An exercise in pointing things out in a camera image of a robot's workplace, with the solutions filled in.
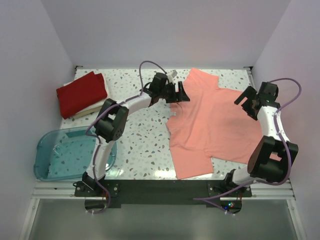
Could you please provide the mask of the salmon pink t-shirt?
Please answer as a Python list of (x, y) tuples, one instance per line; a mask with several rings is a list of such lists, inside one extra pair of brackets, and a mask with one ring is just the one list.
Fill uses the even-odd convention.
[(193, 68), (183, 82), (190, 98), (172, 103), (166, 126), (176, 177), (212, 174), (212, 158), (247, 164), (262, 138), (258, 121), (234, 101), (238, 90), (220, 88), (219, 77)]

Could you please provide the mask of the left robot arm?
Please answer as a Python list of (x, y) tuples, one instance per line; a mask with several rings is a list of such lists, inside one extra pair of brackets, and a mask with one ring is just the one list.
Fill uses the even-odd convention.
[(92, 196), (99, 196), (105, 189), (102, 181), (106, 175), (106, 164), (116, 141), (123, 135), (128, 116), (156, 104), (160, 99), (167, 104), (189, 102), (183, 83), (174, 82), (177, 71), (157, 72), (152, 81), (142, 86), (140, 93), (121, 102), (111, 98), (105, 100), (95, 121), (85, 134), (95, 137), (94, 152), (82, 175), (82, 183)]

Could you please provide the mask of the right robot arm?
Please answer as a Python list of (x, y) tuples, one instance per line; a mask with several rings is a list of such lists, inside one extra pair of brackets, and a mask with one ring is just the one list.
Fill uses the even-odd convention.
[(247, 167), (233, 169), (220, 184), (223, 192), (230, 197), (254, 183), (272, 186), (282, 185), (290, 176), (292, 165), (299, 147), (287, 137), (281, 111), (277, 102), (279, 88), (276, 80), (262, 82), (259, 90), (249, 86), (234, 101), (252, 119), (259, 121), (262, 138), (251, 154)]

